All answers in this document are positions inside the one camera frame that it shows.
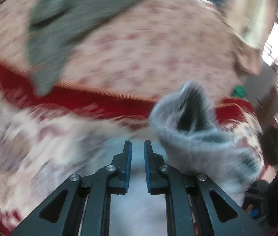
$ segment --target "triangular cutout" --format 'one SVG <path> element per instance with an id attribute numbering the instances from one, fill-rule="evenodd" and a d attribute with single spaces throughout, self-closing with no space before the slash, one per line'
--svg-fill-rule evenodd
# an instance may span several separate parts
<path id="1" fill-rule="evenodd" d="M 210 191 L 210 197 L 221 223 L 237 218 L 237 212 L 233 210 L 216 191 Z"/>
<path id="2" fill-rule="evenodd" d="M 63 190 L 39 213 L 39 218 L 50 221 L 51 223 L 56 223 L 63 208 L 67 193 L 67 190 Z"/>

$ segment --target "gray fabric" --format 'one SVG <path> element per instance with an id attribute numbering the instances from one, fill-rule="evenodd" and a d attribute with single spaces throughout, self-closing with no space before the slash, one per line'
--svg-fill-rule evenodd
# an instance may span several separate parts
<path id="1" fill-rule="evenodd" d="M 149 123 L 171 166 L 182 173 L 207 174 L 241 204 L 262 164 L 252 149 L 235 147 L 235 134 L 218 130 L 209 107 L 202 87 L 188 82 L 155 105 Z"/>
<path id="2" fill-rule="evenodd" d="M 57 82 L 70 50 L 103 22 L 140 0 L 39 0 L 33 9 L 27 48 L 36 94 Z"/>

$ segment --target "gray cloth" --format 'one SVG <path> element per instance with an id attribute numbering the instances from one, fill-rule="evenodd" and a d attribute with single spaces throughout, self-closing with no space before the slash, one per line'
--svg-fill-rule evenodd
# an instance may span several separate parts
<path id="1" fill-rule="evenodd" d="M 36 94 L 51 91 L 79 41 L 138 1 L 39 0 L 30 19 L 27 43 Z"/>
<path id="2" fill-rule="evenodd" d="M 186 174 L 207 174 L 241 205 L 262 164 L 251 148 L 236 148 L 235 134 L 218 130 L 209 107 L 202 87 L 187 82 L 155 105 L 149 123 L 171 166 Z"/>

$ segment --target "silver bolt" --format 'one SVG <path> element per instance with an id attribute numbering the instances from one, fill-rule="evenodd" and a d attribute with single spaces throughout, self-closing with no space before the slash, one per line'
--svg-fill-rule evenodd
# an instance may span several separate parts
<path id="1" fill-rule="evenodd" d="M 77 181 L 79 179 L 79 175 L 77 174 L 72 174 L 70 177 L 69 177 L 69 180 L 70 181 Z"/>
<path id="2" fill-rule="evenodd" d="M 167 164 L 163 164 L 160 166 L 160 170 L 161 171 L 168 171 L 168 165 Z"/>
<path id="3" fill-rule="evenodd" d="M 107 171 L 114 171 L 116 169 L 116 166 L 115 165 L 108 165 L 108 166 L 106 166 L 106 170 Z"/>
<path id="4" fill-rule="evenodd" d="M 206 181 L 207 180 L 207 176 L 204 174 L 198 174 L 197 178 L 199 181 Z"/>

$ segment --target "green-gray garment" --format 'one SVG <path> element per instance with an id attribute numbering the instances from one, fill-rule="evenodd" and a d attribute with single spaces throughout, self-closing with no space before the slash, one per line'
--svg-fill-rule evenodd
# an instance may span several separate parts
<path id="1" fill-rule="evenodd" d="M 70 50 L 93 29 L 140 0 L 39 0 L 32 11 L 27 47 L 38 96 L 48 94 Z"/>

